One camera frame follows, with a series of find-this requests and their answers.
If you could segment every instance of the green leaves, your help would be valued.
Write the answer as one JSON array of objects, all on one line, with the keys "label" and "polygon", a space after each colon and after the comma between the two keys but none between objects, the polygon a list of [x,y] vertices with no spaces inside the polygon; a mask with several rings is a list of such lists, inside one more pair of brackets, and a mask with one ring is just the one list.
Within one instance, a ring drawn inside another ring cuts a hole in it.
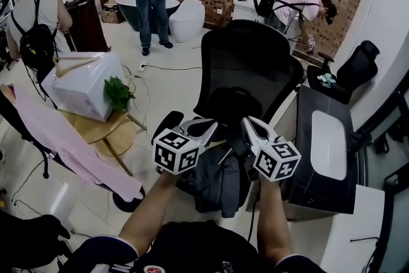
[{"label": "green leaves", "polygon": [[135,99],[129,87],[125,86],[117,77],[112,77],[109,81],[105,80],[104,95],[108,98],[113,109],[117,111],[127,111],[130,99]]}]

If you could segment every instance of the white sink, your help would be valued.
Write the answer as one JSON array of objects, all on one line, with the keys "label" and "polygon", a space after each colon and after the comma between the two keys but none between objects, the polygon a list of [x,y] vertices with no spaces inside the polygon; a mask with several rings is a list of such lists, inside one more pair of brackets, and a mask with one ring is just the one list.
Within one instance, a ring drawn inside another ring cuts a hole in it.
[{"label": "white sink", "polygon": [[343,124],[321,111],[313,112],[311,164],[315,172],[336,180],[346,177],[346,142]]}]

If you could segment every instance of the power strip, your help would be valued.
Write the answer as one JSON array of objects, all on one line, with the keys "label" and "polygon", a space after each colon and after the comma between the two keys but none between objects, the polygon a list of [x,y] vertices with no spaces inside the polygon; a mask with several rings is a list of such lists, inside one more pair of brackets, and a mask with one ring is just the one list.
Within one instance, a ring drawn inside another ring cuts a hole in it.
[{"label": "power strip", "polygon": [[139,73],[145,72],[145,65],[147,65],[147,62],[142,61],[141,64],[139,65],[139,68],[138,68]]}]

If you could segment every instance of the black t-shirt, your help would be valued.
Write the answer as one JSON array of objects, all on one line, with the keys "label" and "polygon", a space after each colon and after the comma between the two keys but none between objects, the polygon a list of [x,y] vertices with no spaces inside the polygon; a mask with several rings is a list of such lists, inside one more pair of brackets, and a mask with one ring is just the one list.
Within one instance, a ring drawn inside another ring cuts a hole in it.
[{"label": "black t-shirt", "polygon": [[214,222],[165,225],[150,252],[136,249],[116,237],[91,238],[76,251],[59,273],[324,273],[308,258],[294,254],[275,267],[236,233]]}]

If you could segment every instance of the white toilet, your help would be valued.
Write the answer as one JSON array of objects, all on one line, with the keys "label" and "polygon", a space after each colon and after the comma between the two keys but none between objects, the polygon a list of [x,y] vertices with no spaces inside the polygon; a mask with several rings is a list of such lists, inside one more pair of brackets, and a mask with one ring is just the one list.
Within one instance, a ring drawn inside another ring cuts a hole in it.
[{"label": "white toilet", "polygon": [[169,26],[177,42],[188,42],[197,36],[205,23],[205,6],[200,0],[185,0],[170,16]]}]

